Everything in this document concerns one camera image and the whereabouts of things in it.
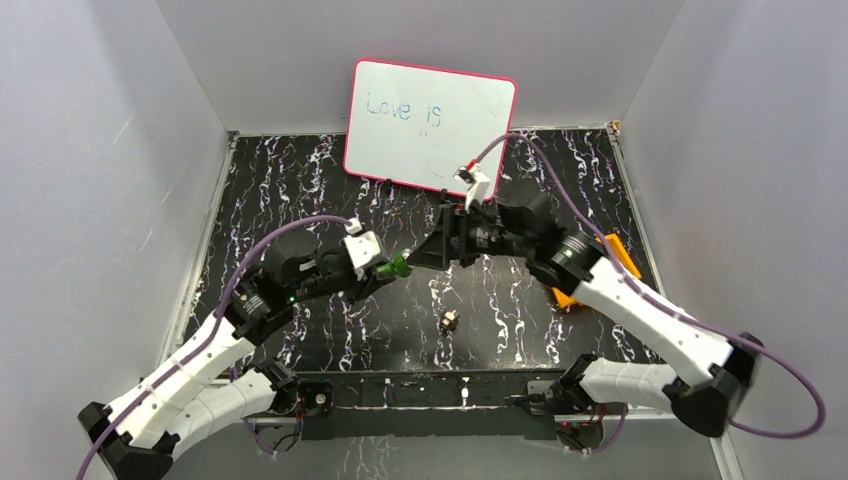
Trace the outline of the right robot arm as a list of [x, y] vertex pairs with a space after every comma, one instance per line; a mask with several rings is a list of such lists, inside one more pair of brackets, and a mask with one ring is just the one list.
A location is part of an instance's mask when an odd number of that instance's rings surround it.
[[416, 267], [463, 267], [480, 256], [522, 258], [542, 284], [570, 295], [635, 335], [662, 358], [658, 365], [612, 362], [583, 354], [544, 392], [513, 402], [552, 414], [590, 413], [627, 403], [671, 412], [706, 437], [724, 434], [750, 388], [759, 355], [676, 319], [672, 304], [628, 272], [619, 272], [598, 240], [570, 231], [539, 194], [523, 204], [446, 203], [433, 231], [406, 261]]

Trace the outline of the green water faucet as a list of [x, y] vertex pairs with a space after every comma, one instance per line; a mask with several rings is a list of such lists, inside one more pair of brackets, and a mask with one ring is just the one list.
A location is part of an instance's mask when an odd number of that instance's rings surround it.
[[395, 254], [388, 261], [376, 266], [380, 275], [406, 278], [411, 275], [412, 267], [406, 262], [402, 254]]

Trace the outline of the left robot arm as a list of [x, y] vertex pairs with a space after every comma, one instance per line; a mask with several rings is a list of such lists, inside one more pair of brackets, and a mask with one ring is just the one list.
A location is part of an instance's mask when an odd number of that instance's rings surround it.
[[357, 220], [344, 227], [327, 248], [308, 220], [260, 240], [190, 340], [122, 396], [80, 411], [89, 458], [116, 479], [160, 479], [180, 455], [232, 423], [265, 412], [302, 419], [306, 394], [282, 362], [246, 371], [236, 363], [287, 325], [298, 302], [334, 294], [356, 302], [410, 274], [405, 256], [388, 256]]

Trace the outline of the silver hex nut fitting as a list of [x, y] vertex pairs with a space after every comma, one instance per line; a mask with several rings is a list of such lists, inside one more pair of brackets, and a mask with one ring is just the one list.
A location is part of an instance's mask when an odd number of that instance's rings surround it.
[[447, 335], [456, 330], [459, 324], [460, 315], [456, 310], [446, 310], [440, 315], [438, 327], [442, 334]]

